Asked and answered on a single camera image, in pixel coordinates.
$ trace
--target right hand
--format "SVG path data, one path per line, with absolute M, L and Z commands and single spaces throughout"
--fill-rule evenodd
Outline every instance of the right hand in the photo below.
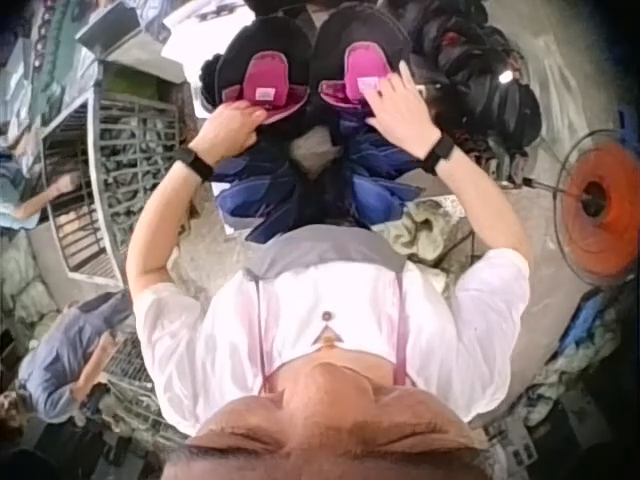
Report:
M 51 188 L 55 195 L 62 195 L 72 192 L 79 184 L 80 175 L 78 173 L 65 173 L 53 181 Z
M 407 64 L 400 62 L 400 74 L 382 79 L 379 90 L 362 94 L 373 111 L 367 123 L 389 142 L 418 159 L 424 159 L 441 136 L 429 109 L 418 92 Z
M 247 101 L 223 103 L 207 119 L 189 148 L 213 166 L 253 145 L 255 130 L 266 118 L 263 108 L 252 107 Z

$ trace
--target blue shirt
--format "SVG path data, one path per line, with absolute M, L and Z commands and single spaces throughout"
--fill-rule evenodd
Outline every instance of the blue shirt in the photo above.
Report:
M 80 378 L 102 334 L 133 315 L 128 290 L 99 295 L 64 312 L 18 370 L 18 385 L 31 408 L 49 423 L 61 423 L 78 409 L 71 387 Z
M 13 156 L 0 152 L 0 227 L 30 230 L 38 224 L 40 212 L 24 220 L 13 216 L 13 209 L 20 205 L 24 181 L 20 165 L 13 160 Z

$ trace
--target blue clothing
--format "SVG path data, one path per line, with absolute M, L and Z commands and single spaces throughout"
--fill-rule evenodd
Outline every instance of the blue clothing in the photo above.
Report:
M 20 165 L 11 154 L 0 152 L 0 227 L 12 230 L 32 229 L 38 224 L 40 212 L 20 220 L 13 216 L 13 209 L 20 205 L 20 195 L 25 185 Z
M 362 123 L 341 122 L 342 127 L 342 158 L 314 179 L 265 140 L 216 165 L 211 180 L 231 184 L 216 198 L 223 214 L 262 219 L 246 240 L 266 243 L 305 225 L 370 228 L 402 217 L 405 203 L 421 189 L 394 180 L 419 168 L 418 163 Z
M 79 408 L 71 387 L 103 333 L 133 315 L 128 290 L 105 293 L 62 314 L 40 345 L 20 365 L 17 382 L 34 413 L 49 423 L 67 420 Z

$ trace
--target nose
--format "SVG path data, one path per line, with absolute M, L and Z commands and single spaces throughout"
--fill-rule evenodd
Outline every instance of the nose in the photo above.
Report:
M 370 417 L 375 407 L 371 382 L 333 363 L 319 363 L 289 385 L 282 408 L 298 440 L 325 439 Z

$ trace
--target shoe tongue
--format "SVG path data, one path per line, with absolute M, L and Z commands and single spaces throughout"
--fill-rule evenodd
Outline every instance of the shoe tongue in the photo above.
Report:
M 344 83 L 347 98 L 353 103 L 364 99 L 363 88 L 378 88 L 381 78 L 391 73 L 382 49 L 372 42 L 357 42 L 345 52 Z
M 282 107 L 289 93 L 289 65 L 279 52 L 260 52 L 251 59 L 242 84 L 242 98 L 254 105 Z

